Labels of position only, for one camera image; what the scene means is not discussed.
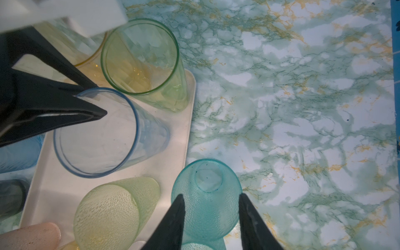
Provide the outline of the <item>frosted pink glass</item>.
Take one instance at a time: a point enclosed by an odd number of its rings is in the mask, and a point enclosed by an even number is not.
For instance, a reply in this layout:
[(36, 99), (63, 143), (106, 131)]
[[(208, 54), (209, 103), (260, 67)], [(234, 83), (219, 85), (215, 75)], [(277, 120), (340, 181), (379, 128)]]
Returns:
[(1, 234), (1, 250), (55, 250), (60, 238), (56, 224), (37, 224)]

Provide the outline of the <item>yellow glass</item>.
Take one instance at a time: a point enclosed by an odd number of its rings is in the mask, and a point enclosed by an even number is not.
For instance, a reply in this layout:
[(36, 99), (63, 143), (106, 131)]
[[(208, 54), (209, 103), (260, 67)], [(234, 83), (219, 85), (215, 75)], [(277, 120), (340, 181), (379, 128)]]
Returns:
[(97, 86), (110, 87), (101, 69), (101, 52), (109, 31), (87, 38), (61, 21), (45, 21), (34, 28)]

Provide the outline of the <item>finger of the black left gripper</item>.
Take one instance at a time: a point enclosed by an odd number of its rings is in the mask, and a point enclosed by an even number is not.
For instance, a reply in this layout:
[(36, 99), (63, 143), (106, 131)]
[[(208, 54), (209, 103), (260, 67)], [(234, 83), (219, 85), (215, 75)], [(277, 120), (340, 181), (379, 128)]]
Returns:
[(84, 89), (97, 87), (32, 26), (6, 32), (6, 51), (8, 52), (9, 67), (14, 66), (24, 55), (29, 54), (59, 71)]
[(77, 97), (83, 90), (12, 69), (1, 77), (1, 146), (106, 116), (106, 110)]

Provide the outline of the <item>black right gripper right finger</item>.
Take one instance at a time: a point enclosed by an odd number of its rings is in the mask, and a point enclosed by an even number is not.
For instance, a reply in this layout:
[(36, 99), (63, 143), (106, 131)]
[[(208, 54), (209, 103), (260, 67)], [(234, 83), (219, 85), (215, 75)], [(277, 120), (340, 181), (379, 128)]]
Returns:
[(244, 250), (283, 250), (245, 193), (239, 195), (239, 221)]

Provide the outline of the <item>olive clear small glass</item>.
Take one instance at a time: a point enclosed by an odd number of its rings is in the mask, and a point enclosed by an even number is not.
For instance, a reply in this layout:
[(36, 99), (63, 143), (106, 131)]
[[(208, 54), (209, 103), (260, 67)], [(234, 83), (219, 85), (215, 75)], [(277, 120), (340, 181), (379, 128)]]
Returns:
[(76, 241), (72, 241), (62, 247), (60, 247), (58, 250), (80, 250), (78, 244)]

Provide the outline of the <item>teal clear glass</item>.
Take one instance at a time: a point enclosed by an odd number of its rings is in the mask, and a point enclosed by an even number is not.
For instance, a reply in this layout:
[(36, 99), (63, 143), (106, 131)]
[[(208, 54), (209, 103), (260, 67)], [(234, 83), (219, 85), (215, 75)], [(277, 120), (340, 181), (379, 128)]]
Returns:
[(107, 115), (54, 131), (55, 153), (70, 173), (83, 178), (104, 177), (167, 147), (167, 126), (124, 94), (100, 87), (77, 97), (106, 110)]

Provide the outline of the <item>blue clear glass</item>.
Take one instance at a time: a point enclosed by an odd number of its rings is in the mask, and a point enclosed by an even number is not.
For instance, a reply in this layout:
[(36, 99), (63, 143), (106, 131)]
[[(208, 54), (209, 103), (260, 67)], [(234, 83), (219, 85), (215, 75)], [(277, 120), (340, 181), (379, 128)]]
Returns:
[(44, 135), (37, 135), (1, 147), (1, 174), (34, 167), (39, 159)]

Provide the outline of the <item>green clear glass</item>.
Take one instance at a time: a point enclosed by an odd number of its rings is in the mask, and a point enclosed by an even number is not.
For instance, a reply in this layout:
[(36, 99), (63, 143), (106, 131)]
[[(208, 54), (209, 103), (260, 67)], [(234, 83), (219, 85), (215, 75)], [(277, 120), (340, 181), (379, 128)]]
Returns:
[(176, 113), (189, 103), (178, 41), (159, 21), (139, 18), (114, 29), (101, 69), (113, 88), (155, 108)]

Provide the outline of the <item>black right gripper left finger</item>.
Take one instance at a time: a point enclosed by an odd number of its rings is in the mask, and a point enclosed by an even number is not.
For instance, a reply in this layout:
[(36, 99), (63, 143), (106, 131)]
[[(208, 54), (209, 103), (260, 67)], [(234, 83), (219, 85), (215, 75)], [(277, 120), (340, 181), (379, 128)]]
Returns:
[(179, 194), (142, 250), (180, 250), (184, 219), (185, 202)]

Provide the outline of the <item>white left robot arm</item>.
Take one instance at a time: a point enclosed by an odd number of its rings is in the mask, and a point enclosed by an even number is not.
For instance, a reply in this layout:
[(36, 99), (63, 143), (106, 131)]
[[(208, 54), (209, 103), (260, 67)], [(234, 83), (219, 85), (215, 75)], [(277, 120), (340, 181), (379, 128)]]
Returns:
[[(77, 98), (96, 84), (34, 28), (58, 18), (86, 37), (128, 20), (120, 1), (1, 1), (1, 146), (107, 114)], [(25, 55), (35, 56), (71, 83), (15, 70), (14, 65)]]

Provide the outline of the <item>frosted light green glass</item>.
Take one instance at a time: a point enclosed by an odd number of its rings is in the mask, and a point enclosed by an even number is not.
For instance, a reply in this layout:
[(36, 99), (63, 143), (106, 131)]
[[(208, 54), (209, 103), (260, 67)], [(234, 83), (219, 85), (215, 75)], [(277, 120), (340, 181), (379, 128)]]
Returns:
[(150, 177), (102, 184), (80, 202), (74, 218), (75, 241), (82, 250), (127, 250), (150, 219), (160, 186)]

